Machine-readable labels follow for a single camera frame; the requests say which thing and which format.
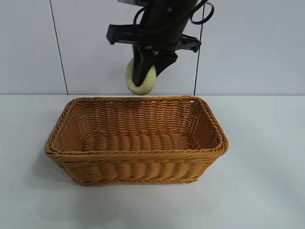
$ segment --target black bracket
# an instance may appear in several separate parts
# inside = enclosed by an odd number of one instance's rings
[[[140,45],[153,50],[162,50],[166,52],[174,52],[176,50],[192,50],[197,52],[201,42],[191,36],[182,34],[178,43],[169,45],[156,42],[151,36],[139,33],[134,25],[109,25],[107,32],[107,39],[110,44],[125,43]]]

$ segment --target black cable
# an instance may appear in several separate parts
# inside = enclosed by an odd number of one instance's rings
[[[176,21],[174,21],[174,22],[172,22],[172,23],[170,23],[170,24],[168,24],[168,25],[166,25],[166,26],[163,26],[163,27],[161,27],[161,28],[159,28],[159,29],[157,29],[157,30],[142,30],[141,28],[139,28],[139,26],[137,26],[137,20],[138,20],[140,14],[141,14],[143,11],[145,11],[145,7],[144,7],[144,8],[141,8],[141,9],[135,14],[135,16],[134,16],[134,18],[133,18],[133,25],[134,25],[134,28],[135,28],[138,32],[140,32],[140,33],[142,33],[142,34],[156,34],[156,33],[164,32],[164,31],[166,31],[166,30],[172,28],[172,27],[175,26],[176,24],[182,22],[183,20],[188,19],[189,17],[193,17],[193,14],[194,14],[195,12],[197,12],[204,4],[206,4],[207,1],[208,1],[208,0],[202,0],[202,1],[201,1],[200,3],[198,3],[191,11],[187,12],[184,16],[182,16],[181,18],[177,19]],[[203,19],[203,20],[201,20],[201,21],[194,21],[194,24],[196,24],[196,23],[203,24],[203,23],[207,22],[207,21],[212,17],[212,15],[214,14],[214,6],[213,6],[212,4],[210,4],[210,3],[208,3],[208,4],[212,6],[212,10],[211,10],[210,14],[209,14],[205,19]]]

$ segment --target basket bottom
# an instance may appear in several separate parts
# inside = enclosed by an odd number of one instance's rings
[[[159,135],[98,135],[88,138],[82,151],[138,151],[138,150],[187,150],[191,143],[182,134]]]
[[[78,182],[77,180],[73,179],[74,182],[84,185],[84,186],[106,186],[106,185],[172,185],[172,184],[190,184],[198,180],[198,178],[194,178],[192,180],[189,179],[177,179],[177,180],[113,180],[113,181],[101,181],[101,182]]]

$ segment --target rectangular basket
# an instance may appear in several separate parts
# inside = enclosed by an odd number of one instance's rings
[[[74,99],[45,146],[82,185],[191,183],[227,149],[211,109],[193,96]]]

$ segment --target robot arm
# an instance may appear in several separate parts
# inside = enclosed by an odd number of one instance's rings
[[[197,52],[201,42],[183,34],[189,19],[194,24],[207,22],[214,13],[207,0],[119,0],[143,6],[131,25],[109,25],[107,39],[110,44],[132,44],[133,59],[130,61],[126,80],[129,89],[138,95],[148,94],[154,87],[156,77],[175,63],[176,50]],[[201,21],[193,21],[193,14],[204,4],[212,7],[209,15]],[[143,12],[140,24],[137,19]]]

